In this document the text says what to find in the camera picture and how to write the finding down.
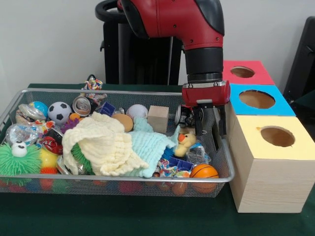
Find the rubber duck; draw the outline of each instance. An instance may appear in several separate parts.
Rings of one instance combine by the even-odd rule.
[[[194,134],[180,134],[178,141],[179,144],[174,154],[178,157],[184,157],[188,149],[196,143],[196,136]]]

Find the circular hole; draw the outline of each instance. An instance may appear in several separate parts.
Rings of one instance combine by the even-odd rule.
[[[288,147],[293,145],[295,142],[293,134],[290,131],[281,127],[264,127],[262,128],[260,133],[264,140],[275,146]]]
[[[245,66],[235,66],[231,69],[231,73],[241,78],[253,77],[255,72]]]
[[[239,95],[242,102],[250,107],[256,107],[259,109],[271,108],[275,103],[275,99],[262,91],[247,90]]]

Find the cream knitted blanket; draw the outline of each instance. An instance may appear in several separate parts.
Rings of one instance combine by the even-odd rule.
[[[116,119],[94,112],[63,136],[63,161],[74,175],[78,174],[72,147],[78,143],[84,156],[91,162],[96,175],[119,176],[134,169],[147,168],[133,150],[131,135]]]

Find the white ball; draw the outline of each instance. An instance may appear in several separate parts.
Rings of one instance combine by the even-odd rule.
[[[48,108],[48,117],[53,120],[56,125],[64,125],[69,115],[72,113],[70,106],[64,102],[55,102]]]
[[[26,143],[22,141],[16,141],[12,145],[12,155],[15,157],[24,157],[28,153]]]
[[[135,117],[146,118],[148,116],[148,109],[141,104],[135,104],[129,107],[126,115],[130,116],[132,119]]]

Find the wire mesh basket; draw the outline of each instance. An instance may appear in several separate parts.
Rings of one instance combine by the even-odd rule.
[[[57,101],[71,105],[81,93],[91,91],[72,89],[26,89],[12,99],[0,117],[0,142],[5,141],[8,127],[15,123],[15,113],[20,104],[41,101],[47,106]],[[183,104],[181,93],[131,92],[131,91],[93,91],[107,94],[107,101],[115,107],[128,108],[133,104],[169,107],[167,136],[175,131],[174,117],[179,104]],[[234,177],[234,167],[227,142],[219,135],[218,112],[205,109],[203,135],[198,137],[211,157],[210,163],[219,173],[219,178],[176,178],[176,177],[105,177],[82,175],[19,175],[0,176],[0,192],[13,193],[55,193],[55,194],[91,194],[91,195],[138,195],[138,196],[183,196],[215,197],[226,182]]]

